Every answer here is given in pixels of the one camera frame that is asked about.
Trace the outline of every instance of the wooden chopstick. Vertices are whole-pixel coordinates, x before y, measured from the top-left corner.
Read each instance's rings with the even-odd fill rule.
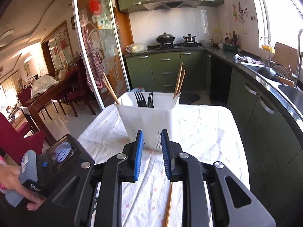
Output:
[[[115,99],[116,103],[117,103],[118,105],[120,105],[120,102],[118,101],[118,98],[117,98],[116,94],[114,93],[113,88],[112,88],[111,84],[109,83],[109,80],[107,79],[105,73],[103,73],[103,77],[104,77],[104,78],[102,79],[103,83],[105,84],[105,86],[106,86],[107,89],[109,90],[109,92],[110,92],[110,94],[112,95],[112,97]]]
[[[166,204],[166,216],[165,216],[165,222],[163,227],[167,227],[169,225],[169,216],[170,216],[170,209],[172,205],[172,182],[170,183],[170,190],[169,190],[169,198]]]
[[[177,94],[176,94],[176,95],[178,95],[178,94],[180,93],[180,91],[181,91],[181,87],[182,87],[183,80],[184,80],[184,75],[185,75],[185,70],[183,70],[183,72],[182,72],[180,84],[179,84],[178,91],[177,91]]]
[[[181,64],[180,64],[178,79],[177,79],[177,82],[176,82],[176,87],[175,87],[175,92],[174,92],[174,98],[177,95],[177,91],[178,91],[178,88],[179,88],[180,78],[181,78],[181,73],[182,73],[182,67],[183,67],[183,62],[181,62]]]

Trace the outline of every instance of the cutting board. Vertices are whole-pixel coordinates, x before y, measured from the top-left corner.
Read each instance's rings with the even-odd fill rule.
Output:
[[[296,73],[297,68],[297,53],[298,50],[287,46],[285,44],[281,44],[276,42],[275,45],[275,55],[273,57],[273,61],[276,64],[282,64],[287,69],[289,69],[288,65],[290,65],[291,72]]]

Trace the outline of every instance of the drawer handle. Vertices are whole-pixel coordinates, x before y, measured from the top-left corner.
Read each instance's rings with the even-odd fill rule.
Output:
[[[257,95],[257,92],[252,90],[250,87],[248,87],[247,84],[244,84],[244,88],[248,90],[249,93],[253,94],[254,96]]]
[[[270,114],[274,115],[275,111],[271,110],[268,106],[266,106],[266,104],[262,101],[262,99],[260,99],[260,104],[262,105],[262,107],[264,107],[264,109],[269,112]]]

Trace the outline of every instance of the wooden dining table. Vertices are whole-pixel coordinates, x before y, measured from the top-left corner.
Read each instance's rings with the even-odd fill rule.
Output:
[[[43,94],[39,95],[34,100],[29,100],[31,105],[28,106],[28,111],[31,118],[34,120],[38,128],[45,133],[45,140],[49,145],[53,145],[57,142],[53,134],[49,131],[43,120],[41,119],[39,112],[46,106],[52,99],[63,91],[71,89],[71,85],[78,80],[77,70],[73,70],[67,74],[67,76],[59,83],[48,89]]]

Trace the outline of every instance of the dish rack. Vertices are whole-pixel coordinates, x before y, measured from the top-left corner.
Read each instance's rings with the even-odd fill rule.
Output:
[[[149,92],[142,92],[145,100]],[[162,151],[161,131],[167,129],[170,140],[179,142],[179,97],[170,109],[174,93],[153,93],[154,108],[138,107],[134,92],[124,93],[116,105],[125,130],[131,140],[136,140],[138,130],[143,131],[144,147]]]

